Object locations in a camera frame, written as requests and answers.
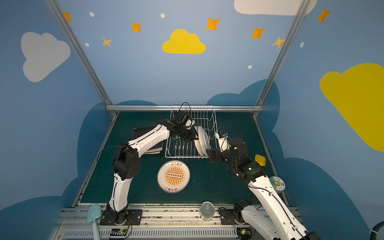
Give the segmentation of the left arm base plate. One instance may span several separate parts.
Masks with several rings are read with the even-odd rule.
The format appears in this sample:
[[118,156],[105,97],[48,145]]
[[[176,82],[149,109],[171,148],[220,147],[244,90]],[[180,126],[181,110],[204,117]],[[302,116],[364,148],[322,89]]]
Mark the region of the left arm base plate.
[[139,226],[142,220],[143,210],[122,210],[115,212],[105,210],[100,220],[101,226]]

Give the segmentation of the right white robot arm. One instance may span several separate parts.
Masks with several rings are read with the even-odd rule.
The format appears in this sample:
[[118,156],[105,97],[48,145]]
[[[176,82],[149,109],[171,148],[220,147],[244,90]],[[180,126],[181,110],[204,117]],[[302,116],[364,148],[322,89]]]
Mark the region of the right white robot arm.
[[319,240],[316,232],[309,232],[291,213],[280,198],[261,165],[251,160],[243,139],[222,139],[223,147],[207,149],[212,163],[226,162],[235,175],[256,196],[269,218],[246,202],[237,204],[241,218],[266,240]]

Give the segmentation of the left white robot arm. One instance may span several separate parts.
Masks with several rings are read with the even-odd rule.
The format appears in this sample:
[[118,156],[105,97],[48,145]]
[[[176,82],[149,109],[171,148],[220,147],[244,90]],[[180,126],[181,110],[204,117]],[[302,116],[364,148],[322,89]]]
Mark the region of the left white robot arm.
[[107,210],[118,215],[127,208],[130,185],[140,170],[140,157],[145,152],[169,137],[190,142],[196,135],[194,119],[179,110],[173,118],[163,120],[138,138],[119,144],[113,160],[114,185]]

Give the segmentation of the black square plate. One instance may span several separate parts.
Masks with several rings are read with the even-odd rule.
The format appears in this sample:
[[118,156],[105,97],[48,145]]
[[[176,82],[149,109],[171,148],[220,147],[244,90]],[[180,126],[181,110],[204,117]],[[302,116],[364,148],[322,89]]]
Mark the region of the black square plate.
[[[151,131],[152,129],[154,129],[156,127],[156,125],[154,126],[149,126],[149,127],[144,127],[144,128],[134,128],[133,131],[132,131],[132,140],[134,139],[137,139],[139,137],[141,137],[142,135],[148,133],[149,131]],[[157,143],[155,146],[153,146],[152,148],[150,149],[163,149],[163,142],[159,142]]]

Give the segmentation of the white round plate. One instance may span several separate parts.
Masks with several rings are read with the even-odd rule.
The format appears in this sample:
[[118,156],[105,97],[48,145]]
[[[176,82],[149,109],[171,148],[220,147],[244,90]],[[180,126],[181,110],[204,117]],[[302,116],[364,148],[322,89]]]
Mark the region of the white round plate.
[[196,133],[195,134],[195,140],[194,140],[195,147],[196,147],[196,149],[197,149],[197,151],[198,151],[200,156],[205,156],[204,151],[203,151],[203,149],[201,147],[201,144],[200,144],[200,140],[199,140],[199,136],[198,136],[198,127],[197,126],[195,126],[195,133]]
[[189,184],[191,171],[182,161],[168,161],[158,171],[157,182],[166,193],[175,194],[183,191]]
[[208,156],[207,149],[210,148],[210,139],[207,132],[202,126],[198,127],[198,136],[203,153],[205,156]]

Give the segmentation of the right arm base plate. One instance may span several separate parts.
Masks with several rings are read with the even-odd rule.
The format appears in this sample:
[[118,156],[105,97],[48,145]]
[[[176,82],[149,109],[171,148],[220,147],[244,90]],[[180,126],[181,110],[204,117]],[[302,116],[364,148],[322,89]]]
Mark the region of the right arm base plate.
[[253,206],[247,206],[243,209],[227,209],[227,208],[219,208],[218,214],[220,215],[221,224],[222,225],[247,225],[242,216],[242,210],[251,210],[255,211],[256,209]]

